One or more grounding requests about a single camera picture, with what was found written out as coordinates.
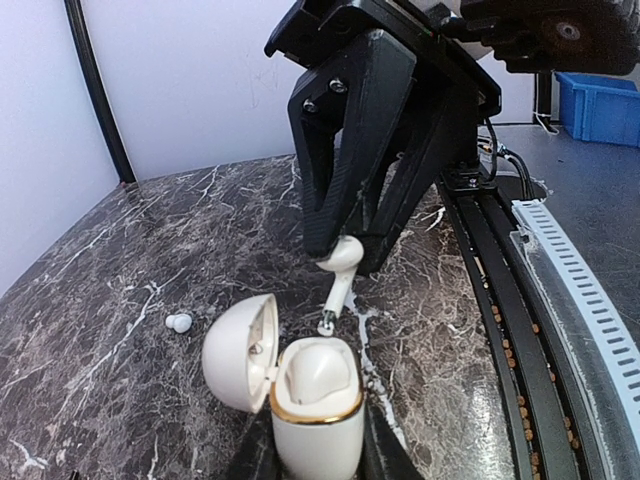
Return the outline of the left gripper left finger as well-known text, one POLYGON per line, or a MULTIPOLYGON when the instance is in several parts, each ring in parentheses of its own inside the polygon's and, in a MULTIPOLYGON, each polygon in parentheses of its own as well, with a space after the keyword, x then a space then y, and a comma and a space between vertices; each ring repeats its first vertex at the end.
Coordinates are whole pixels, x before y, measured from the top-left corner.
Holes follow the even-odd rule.
POLYGON ((256 419, 244 436, 229 465, 229 478, 237 480, 276 480, 280 461, 269 419, 256 419))

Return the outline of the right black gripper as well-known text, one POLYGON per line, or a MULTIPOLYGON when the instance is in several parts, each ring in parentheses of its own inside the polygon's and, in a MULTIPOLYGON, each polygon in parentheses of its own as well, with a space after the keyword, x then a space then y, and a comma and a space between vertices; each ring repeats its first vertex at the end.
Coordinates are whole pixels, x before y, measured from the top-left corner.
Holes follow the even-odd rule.
POLYGON ((473 158, 501 108, 478 63, 513 73, 623 74, 639 60, 635 1, 298 1, 267 55, 304 69, 288 102, 303 185, 303 245, 326 258, 342 235, 378 272, 436 178, 473 158), (362 215, 358 212, 363 205, 362 215))

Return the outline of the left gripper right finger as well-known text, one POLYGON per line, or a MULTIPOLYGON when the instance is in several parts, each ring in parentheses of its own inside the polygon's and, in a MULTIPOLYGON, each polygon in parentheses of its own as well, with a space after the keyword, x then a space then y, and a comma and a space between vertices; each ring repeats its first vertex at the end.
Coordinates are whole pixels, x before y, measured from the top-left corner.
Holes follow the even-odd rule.
POLYGON ((373 480, 423 480, 381 409, 365 404, 363 478, 373 480))

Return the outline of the beige gold-rimmed charging case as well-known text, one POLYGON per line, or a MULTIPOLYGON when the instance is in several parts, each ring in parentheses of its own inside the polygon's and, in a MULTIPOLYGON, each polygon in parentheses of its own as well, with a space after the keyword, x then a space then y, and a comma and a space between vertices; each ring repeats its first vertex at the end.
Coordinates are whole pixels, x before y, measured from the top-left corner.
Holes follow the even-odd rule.
POLYGON ((359 362, 335 337, 306 337, 279 347, 274 295, 244 299, 209 328, 202 347, 205 382, 223 404, 249 413, 270 405, 275 448, 294 479, 351 479, 364 443, 365 394, 359 362), (293 355, 314 343, 338 350, 350 369, 347 389, 311 405, 294 404, 285 372, 293 355))

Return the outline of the white stem earbud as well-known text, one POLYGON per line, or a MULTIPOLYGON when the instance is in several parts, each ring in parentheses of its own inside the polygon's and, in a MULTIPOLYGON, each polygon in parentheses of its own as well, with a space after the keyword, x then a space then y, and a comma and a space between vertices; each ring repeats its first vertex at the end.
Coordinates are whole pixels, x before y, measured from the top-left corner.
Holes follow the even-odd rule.
POLYGON ((344 308, 346 296, 363 256, 362 243, 353 236, 345 235, 339 238, 328 258, 316 263, 322 270, 334 274, 334 282, 317 327, 320 335, 325 337, 333 335, 335 323, 344 308))
POLYGON ((311 405, 347 389, 351 373, 347 361, 338 350, 314 343, 293 355, 285 378, 291 401, 298 405, 311 405))

